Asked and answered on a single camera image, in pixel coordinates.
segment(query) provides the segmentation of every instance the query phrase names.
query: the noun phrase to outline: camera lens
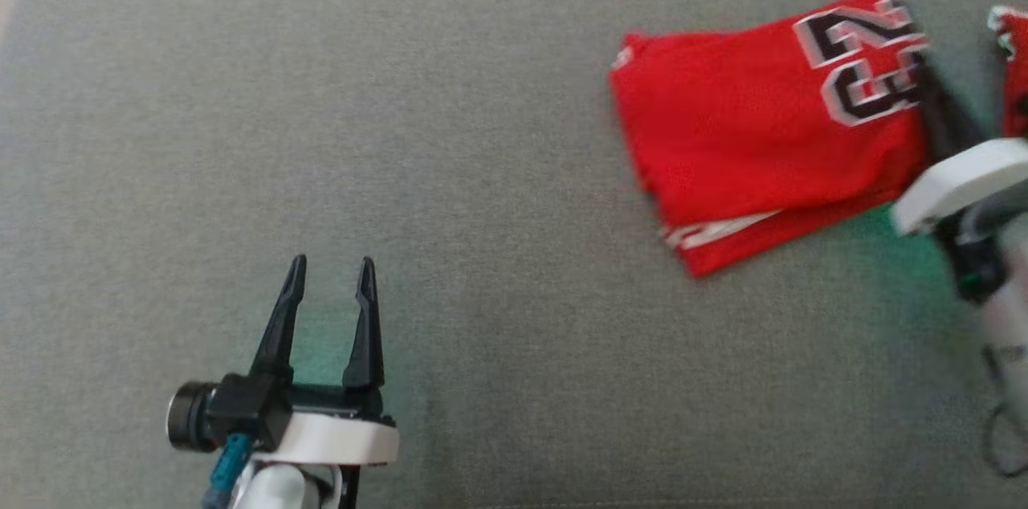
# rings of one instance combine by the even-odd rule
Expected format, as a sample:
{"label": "camera lens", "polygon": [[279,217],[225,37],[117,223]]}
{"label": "camera lens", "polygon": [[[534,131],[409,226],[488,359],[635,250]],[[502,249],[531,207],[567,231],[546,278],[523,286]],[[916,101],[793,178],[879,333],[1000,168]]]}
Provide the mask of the camera lens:
{"label": "camera lens", "polygon": [[217,444],[207,431],[207,405],[217,383],[191,380],[179,388],[168,404],[168,440],[181,450],[211,452]]}

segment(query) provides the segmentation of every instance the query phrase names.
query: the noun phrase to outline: black cable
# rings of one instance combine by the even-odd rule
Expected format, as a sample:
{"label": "black cable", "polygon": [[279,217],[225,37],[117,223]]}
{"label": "black cable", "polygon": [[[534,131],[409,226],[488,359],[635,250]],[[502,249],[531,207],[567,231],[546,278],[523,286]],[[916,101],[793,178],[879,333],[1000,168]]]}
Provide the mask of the black cable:
{"label": "black cable", "polygon": [[999,459],[996,457],[995,446],[992,442],[992,433],[996,430],[996,422],[999,421],[999,417],[1005,413],[1005,411],[1006,402],[1001,402],[992,409],[991,413],[989,413],[989,419],[985,422],[985,435],[982,439],[982,456],[985,458],[986,464],[988,464],[997,475],[1006,479],[1013,479],[1028,473],[1028,463],[1021,465],[1017,469],[1008,470],[1002,466]]}

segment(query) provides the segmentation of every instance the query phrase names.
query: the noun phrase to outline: folded red jersey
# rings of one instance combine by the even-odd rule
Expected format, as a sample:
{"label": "folded red jersey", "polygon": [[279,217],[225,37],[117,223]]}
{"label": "folded red jersey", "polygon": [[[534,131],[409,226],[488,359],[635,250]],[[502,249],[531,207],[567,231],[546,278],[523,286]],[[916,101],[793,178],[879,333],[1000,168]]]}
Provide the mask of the folded red jersey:
{"label": "folded red jersey", "polygon": [[1006,85],[1003,88],[1003,136],[1028,136],[1028,12],[996,6],[989,12],[989,28],[1006,50]]}
{"label": "folded red jersey", "polygon": [[626,140],[695,276],[894,199],[924,168],[912,68],[927,40],[903,0],[624,43]]}

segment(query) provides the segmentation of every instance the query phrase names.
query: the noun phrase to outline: gray fabric surface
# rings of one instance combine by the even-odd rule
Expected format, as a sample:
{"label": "gray fabric surface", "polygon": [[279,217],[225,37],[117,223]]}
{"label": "gray fabric surface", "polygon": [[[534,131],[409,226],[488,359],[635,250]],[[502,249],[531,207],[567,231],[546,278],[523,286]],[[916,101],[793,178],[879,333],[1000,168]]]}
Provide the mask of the gray fabric surface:
{"label": "gray fabric surface", "polygon": [[[214,459],[167,445],[168,398],[248,366],[305,251],[305,380],[338,378],[380,271],[404,440],[363,507],[1022,506],[929,243],[877,211],[690,282],[633,185],[621,34],[830,1],[22,0],[0,505],[195,506]],[[985,14],[1028,0],[911,2],[994,121]]]}

